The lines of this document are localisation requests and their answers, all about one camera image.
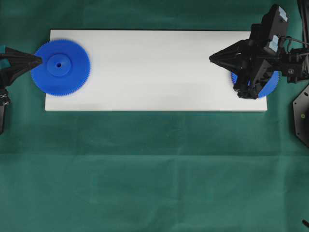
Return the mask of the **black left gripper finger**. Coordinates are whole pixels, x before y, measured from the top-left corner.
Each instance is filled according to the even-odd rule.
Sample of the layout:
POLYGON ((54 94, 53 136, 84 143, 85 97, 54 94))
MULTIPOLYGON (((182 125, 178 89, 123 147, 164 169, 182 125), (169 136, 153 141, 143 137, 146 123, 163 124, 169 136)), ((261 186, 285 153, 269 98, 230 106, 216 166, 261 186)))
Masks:
POLYGON ((1 69, 0 71, 0 86, 10 86, 19 76, 41 65, 42 61, 33 61, 21 63, 11 67, 1 69))
POLYGON ((32 54, 14 50, 5 45, 0 46, 0 59, 15 63, 41 63, 42 59, 32 54))

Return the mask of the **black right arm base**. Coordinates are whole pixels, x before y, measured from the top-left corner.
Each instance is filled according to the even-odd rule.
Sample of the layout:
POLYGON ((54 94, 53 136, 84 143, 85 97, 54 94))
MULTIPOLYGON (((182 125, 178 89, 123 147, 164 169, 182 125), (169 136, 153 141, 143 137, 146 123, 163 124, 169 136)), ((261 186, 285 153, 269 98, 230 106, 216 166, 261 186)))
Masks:
POLYGON ((294 126, 296 137, 309 146, 309 86, 293 101, 294 126))

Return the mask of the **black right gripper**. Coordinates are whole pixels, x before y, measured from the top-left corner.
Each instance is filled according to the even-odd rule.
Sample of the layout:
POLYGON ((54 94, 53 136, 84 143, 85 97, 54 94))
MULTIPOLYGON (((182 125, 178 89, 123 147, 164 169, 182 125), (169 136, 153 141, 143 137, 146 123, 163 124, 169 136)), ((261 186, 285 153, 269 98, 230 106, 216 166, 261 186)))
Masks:
POLYGON ((240 40, 214 53, 210 62, 238 76, 233 86, 239 98, 258 99, 258 91, 270 80, 280 60, 280 47, 276 54, 269 54, 254 40, 240 40))

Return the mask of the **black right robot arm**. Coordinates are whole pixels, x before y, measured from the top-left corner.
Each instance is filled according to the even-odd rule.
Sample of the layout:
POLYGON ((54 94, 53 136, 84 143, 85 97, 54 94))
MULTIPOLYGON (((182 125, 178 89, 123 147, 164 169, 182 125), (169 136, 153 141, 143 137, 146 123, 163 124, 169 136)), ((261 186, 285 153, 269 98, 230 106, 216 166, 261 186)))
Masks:
POLYGON ((237 76, 233 89, 239 98, 257 99, 261 90, 270 82, 275 71, 287 77, 288 83, 309 78, 309 50, 286 51, 284 42, 294 41, 290 36, 272 41, 246 39, 214 53, 210 62, 237 76))

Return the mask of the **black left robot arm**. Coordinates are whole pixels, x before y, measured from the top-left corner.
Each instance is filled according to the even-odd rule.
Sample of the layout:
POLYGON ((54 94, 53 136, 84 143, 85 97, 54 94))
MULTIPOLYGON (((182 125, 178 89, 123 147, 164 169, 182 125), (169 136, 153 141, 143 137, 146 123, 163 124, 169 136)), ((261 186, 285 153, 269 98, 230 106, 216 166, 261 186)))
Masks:
POLYGON ((4 131, 6 106, 11 103, 7 87, 24 73, 42 64, 42 58, 0 46, 0 132, 4 131))

